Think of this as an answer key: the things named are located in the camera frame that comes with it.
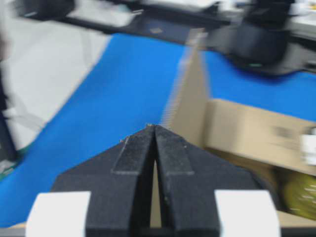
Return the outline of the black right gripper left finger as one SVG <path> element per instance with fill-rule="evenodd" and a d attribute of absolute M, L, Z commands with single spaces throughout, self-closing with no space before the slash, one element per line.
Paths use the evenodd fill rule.
<path fill-rule="evenodd" d="M 150 226 L 154 162 L 151 125 L 61 173 L 51 191 L 91 192 L 87 237 L 134 237 Z"/>

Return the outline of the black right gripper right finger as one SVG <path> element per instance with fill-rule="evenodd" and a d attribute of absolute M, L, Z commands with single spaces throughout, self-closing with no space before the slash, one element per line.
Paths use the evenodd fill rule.
<path fill-rule="evenodd" d="M 155 127 L 164 217 L 177 237 L 217 237 L 215 190 L 257 190 L 253 174 Z"/>

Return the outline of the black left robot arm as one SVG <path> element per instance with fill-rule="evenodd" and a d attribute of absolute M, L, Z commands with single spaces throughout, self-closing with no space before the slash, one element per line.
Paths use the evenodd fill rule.
<path fill-rule="evenodd" d="M 253 0 L 238 23 L 209 33 L 207 49 L 251 72 L 281 76 L 316 71 L 316 39 L 290 25 L 293 0 Z"/>

